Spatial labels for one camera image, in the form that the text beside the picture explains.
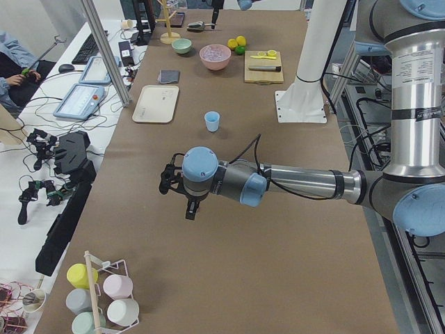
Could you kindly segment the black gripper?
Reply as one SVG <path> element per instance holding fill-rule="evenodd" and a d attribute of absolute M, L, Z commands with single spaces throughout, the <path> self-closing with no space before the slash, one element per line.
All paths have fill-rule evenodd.
<path fill-rule="evenodd" d="M 177 187 L 173 189 L 176 193 L 180 193 L 188 198 L 185 218 L 188 220 L 194 220 L 197 210 L 199 209 L 200 202 L 203 201 L 209 194 L 208 190 L 192 191 L 187 189 L 184 182 L 181 180 L 178 182 Z"/>
<path fill-rule="evenodd" d="M 214 8 L 213 9 L 213 14 L 212 14 L 212 25 L 211 25 L 211 28 L 212 29 L 215 29 L 215 27 L 216 27 L 216 21 L 217 21 L 217 19 L 218 19 L 218 16 L 219 16 L 219 11 L 220 11 L 220 9 L 219 8 Z"/>

